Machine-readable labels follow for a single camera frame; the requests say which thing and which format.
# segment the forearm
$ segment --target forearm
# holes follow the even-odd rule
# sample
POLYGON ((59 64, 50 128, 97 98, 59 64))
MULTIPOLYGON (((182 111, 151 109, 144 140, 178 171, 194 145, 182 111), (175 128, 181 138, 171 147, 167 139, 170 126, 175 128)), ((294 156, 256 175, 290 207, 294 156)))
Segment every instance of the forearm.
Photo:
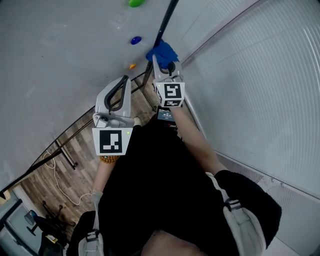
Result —
POLYGON ((92 190, 103 192, 107 181, 115 167, 115 163, 104 163, 100 161, 93 181, 92 190))
POLYGON ((182 108, 172 107, 170 110, 184 144, 202 168, 213 175, 216 175, 221 170, 227 170, 220 163, 216 153, 212 150, 205 137, 183 112, 182 108))

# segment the orange magnet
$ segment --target orange magnet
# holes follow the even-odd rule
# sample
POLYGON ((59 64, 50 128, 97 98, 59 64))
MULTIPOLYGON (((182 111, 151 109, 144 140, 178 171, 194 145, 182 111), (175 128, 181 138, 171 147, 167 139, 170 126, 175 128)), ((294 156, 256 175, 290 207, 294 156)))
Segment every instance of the orange magnet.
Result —
POLYGON ((129 67, 129 69, 133 70, 136 66, 137 66, 137 64, 135 64, 135 63, 134 63, 134 64, 131 64, 130 67, 129 67))

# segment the blue magnet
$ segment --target blue magnet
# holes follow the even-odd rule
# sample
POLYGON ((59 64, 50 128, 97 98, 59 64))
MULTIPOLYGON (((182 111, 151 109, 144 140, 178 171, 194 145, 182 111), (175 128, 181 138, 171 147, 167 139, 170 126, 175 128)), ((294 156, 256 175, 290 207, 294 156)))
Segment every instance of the blue magnet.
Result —
POLYGON ((134 45, 138 44, 141 41, 141 39, 142 39, 141 36, 136 36, 131 39, 131 44, 134 46, 134 45))

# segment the green magnet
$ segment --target green magnet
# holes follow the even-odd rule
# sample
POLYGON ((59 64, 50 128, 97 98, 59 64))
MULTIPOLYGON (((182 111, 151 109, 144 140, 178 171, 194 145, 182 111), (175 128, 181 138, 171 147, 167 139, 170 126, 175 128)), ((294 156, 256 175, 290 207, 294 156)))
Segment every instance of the green magnet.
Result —
POLYGON ((129 5, 131 7, 138 7, 142 5, 145 2, 145 0, 129 0, 129 5))

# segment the beaded bracelet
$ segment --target beaded bracelet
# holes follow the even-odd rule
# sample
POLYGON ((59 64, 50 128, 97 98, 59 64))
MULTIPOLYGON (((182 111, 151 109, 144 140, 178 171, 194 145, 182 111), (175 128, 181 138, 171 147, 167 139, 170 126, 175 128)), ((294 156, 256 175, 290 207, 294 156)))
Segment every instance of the beaded bracelet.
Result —
POLYGON ((100 160, 106 164, 112 164, 115 163, 119 157, 119 155, 101 155, 100 160))

